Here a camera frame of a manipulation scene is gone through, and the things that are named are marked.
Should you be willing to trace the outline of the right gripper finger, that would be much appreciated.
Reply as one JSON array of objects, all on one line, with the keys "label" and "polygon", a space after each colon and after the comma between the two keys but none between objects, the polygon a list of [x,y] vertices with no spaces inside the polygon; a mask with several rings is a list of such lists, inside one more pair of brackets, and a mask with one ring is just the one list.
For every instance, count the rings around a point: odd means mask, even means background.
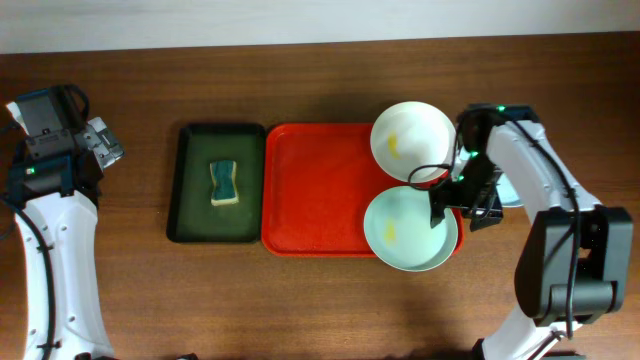
[{"label": "right gripper finger", "polygon": [[435,228],[445,219],[445,210],[451,206],[452,195],[450,190],[430,190],[429,202],[431,206],[430,226]]},{"label": "right gripper finger", "polygon": [[503,219],[502,213],[489,213],[486,216],[476,216],[471,219],[469,229],[471,232],[498,225]]}]

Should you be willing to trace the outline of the light blue plate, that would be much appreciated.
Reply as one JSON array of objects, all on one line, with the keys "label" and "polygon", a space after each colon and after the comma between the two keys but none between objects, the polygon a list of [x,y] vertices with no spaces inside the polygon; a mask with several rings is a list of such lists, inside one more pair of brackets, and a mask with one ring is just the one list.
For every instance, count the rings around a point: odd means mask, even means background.
[{"label": "light blue plate", "polygon": [[509,178],[502,174],[496,182],[496,191],[504,208],[518,208],[522,207],[523,203],[510,182]]}]

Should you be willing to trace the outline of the pale green plate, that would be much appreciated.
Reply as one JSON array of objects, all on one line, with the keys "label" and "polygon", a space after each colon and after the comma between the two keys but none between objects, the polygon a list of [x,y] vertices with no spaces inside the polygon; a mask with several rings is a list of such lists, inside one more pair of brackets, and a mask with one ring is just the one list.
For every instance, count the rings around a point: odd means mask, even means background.
[{"label": "pale green plate", "polygon": [[444,264],[463,239],[459,221],[447,209],[431,225],[429,193],[409,186],[383,191],[368,205],[363,219],[366,242],[377,258],[406,272],[423,272]]}]

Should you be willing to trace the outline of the green and yellow sponge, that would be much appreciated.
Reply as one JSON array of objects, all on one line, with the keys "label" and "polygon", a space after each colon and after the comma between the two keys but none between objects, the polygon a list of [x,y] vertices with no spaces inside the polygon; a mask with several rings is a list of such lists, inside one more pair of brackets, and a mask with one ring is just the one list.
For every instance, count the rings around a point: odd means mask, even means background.
[{"label": "green and yellow sponge", "polygon": [[214,161],[209,165],[213,190],[213,206],[233,205],[239,202],[236,185],[237,163],[233,160]]}]

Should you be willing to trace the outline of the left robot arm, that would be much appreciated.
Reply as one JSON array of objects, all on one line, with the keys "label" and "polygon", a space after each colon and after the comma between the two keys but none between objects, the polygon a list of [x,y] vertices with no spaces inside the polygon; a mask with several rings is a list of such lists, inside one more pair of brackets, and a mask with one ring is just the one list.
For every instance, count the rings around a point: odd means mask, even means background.
[{"label": "left robot arm", "polygon": [[104,121],[15,116],[25,150],[3,205],[14,215],[27,276],[27,359],[112,359],[95,264],[99,181],[124,149]]}]

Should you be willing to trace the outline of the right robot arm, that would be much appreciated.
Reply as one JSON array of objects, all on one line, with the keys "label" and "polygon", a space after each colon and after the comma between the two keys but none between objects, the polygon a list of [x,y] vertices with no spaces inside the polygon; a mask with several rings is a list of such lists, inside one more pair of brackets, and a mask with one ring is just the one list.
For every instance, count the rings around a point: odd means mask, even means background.
[{"label": "right robot arm", "polygon": [[497,180],[506,176],[531,228],[514,274],[515,308],[479,339],[472,359],[541,359],[581,326],[622,307],[633,222],[586,191],[550,145],[528,105],[471,105],[457,117],[453,150],[468,160],[429,190],[430,224],[449,208],[473,231],[503,218]]}]

